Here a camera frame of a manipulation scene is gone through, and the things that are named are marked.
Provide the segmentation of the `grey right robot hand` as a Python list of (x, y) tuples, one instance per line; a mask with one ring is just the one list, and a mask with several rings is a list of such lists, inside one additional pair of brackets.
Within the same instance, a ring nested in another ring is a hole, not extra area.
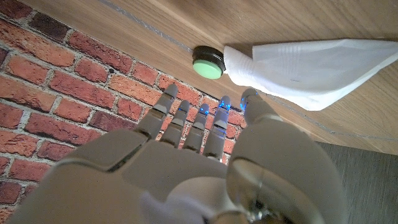
[(186, 137), (181, 102), (161, 131), (170, 85), (132, 131), (78, 147), (55, 164), (10, 223), (346, 223), (340, 175), (328, 154), (286, 123), (252, 88), (241, 98), (246, 128), (221, 157), (230, 100), (205, 134), (202, 105)]

